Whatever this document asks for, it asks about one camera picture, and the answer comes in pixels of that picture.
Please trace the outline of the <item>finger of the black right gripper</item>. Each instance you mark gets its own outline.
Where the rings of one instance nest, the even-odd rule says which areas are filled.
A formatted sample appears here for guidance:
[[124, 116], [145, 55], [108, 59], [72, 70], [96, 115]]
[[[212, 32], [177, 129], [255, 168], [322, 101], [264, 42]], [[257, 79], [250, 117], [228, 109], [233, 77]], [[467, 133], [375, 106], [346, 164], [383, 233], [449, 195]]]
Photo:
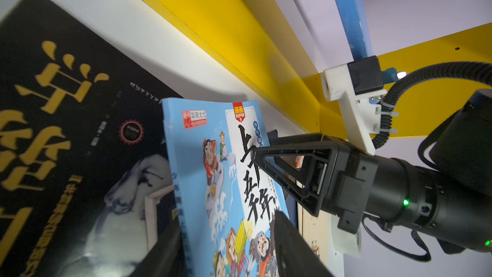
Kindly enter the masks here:
[[321, 133], [279, 137], [252, 151], [252, 161], [317, 217], [337, 215], [334, 187], [338, 178], [340, 140]]

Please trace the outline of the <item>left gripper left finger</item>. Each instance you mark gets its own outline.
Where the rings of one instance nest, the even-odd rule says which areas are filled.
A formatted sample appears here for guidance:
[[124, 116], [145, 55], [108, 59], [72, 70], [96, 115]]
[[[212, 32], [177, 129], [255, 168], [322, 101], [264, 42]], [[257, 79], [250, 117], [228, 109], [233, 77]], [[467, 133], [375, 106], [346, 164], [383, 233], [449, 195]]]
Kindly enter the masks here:
[[181, 227], [174, 219], [130, 277], [184, 276], [184, 258]]

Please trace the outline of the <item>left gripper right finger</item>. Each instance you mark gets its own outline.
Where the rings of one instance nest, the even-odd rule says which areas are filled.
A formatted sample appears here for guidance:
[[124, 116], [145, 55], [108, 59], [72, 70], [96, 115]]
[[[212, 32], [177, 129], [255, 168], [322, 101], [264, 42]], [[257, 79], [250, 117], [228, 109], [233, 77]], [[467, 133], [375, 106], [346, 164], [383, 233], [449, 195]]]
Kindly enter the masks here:
[[274, 245], [280, 277], [333, 276], [280, 210], [274, 214]]

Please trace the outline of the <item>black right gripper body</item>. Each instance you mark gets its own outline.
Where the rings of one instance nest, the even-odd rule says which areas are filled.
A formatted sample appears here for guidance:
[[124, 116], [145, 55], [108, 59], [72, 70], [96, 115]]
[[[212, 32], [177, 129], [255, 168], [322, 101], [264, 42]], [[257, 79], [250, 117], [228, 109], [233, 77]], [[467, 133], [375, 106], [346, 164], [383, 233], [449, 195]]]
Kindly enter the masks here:
[[339, 217], [338, 229], [355, 234], [360, 227], [378, 168], [375, 156], [341, 142], [326, 209]]

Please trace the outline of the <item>beige book yellow border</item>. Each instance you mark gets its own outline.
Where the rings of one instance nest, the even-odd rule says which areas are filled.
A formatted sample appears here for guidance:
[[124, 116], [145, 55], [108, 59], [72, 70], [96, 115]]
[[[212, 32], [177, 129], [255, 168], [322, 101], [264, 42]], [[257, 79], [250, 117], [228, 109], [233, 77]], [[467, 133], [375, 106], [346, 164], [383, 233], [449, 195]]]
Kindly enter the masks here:
[[321, 211], [318, 217], [313, 217], [302, 206], [297, 205], [299, 231], [311, 251], [324, 265], [328, 265], [333, 256], [331, 246], [331, 218]]

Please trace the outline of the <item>blue cartoon cover book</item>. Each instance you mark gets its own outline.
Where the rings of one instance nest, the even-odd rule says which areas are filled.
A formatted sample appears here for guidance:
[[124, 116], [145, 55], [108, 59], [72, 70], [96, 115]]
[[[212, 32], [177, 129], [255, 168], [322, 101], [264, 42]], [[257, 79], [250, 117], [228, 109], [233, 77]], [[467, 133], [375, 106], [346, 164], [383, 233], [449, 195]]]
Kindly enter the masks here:
[[188, 276], [278, 276], [282, 188], [253, 162], [270, 144], [257, 101], [162, 102]]

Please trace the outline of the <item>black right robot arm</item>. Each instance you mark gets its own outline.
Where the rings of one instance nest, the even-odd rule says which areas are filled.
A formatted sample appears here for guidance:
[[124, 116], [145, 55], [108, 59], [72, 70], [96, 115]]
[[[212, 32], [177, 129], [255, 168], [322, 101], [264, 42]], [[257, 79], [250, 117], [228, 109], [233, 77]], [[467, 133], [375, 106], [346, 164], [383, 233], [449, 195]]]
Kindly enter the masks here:
[[320, 133], [281, 137], [253, 161], [311, 215], [356, 233], [369, 218], [425, 233], [448, 254], [491, 251], [491, 90], [474, 92], [420, 145], [428, 167], [372, 156]]

